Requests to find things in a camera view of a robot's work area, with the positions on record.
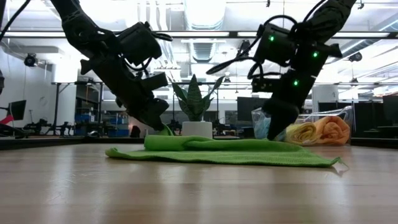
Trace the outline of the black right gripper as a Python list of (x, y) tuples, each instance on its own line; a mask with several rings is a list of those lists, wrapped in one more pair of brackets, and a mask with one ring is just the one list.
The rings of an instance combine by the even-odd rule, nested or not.
[(341, 58), (338, 44), (301, 45), (290, 60), (270, 99), (264, 102), (263, 112), (271, 116), (267, 138), (274, 140), (286, 127), (294, 123), (299, 109), (309, 94), (328, 57)]

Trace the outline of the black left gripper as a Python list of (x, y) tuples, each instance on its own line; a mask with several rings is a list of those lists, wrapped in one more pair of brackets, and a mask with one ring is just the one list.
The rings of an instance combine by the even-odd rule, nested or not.
[(127, 113), (141, 123), (162, 131), (164, 124), (160, 116), (169, 104), (162, 99), (154, 98), (151, 78), (135, 77), (120, 57), (97, 57), (80, 60), (81, 74), (94, 73), (116, 96)]

